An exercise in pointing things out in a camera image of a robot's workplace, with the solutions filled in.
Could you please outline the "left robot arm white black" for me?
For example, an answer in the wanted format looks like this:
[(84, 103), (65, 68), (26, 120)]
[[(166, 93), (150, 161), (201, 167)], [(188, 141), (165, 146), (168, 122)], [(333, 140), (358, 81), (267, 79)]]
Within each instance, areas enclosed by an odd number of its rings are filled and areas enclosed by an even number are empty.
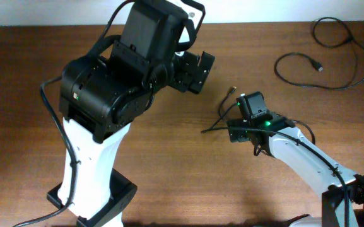
[(64, 178), (47, 198), (69, 209), (78, 226), (122, 225), (137, 187), (114, 169), (117, 150), (162, 88), (201, 92), (214, 56), (189, 50), (204, 16), (195, 1), (131, 1), (122, 33), (103, 32), (86, 55), (64, 68)]

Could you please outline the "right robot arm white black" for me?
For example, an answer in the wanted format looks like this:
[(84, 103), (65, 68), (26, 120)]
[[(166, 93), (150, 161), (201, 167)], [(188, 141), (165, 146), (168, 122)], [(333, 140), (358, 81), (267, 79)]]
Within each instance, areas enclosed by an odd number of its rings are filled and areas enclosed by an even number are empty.
[(231, 142), (250, 141), (263, 153), (290, 167), (321, 199), (322, 216), (309, 214), (285, 226), (364, 226), (364, 175), (346, 168), (308, 140), (290, 120), (270, 111), (257, 91), (236, 99), (241, 118), (227, 122)]

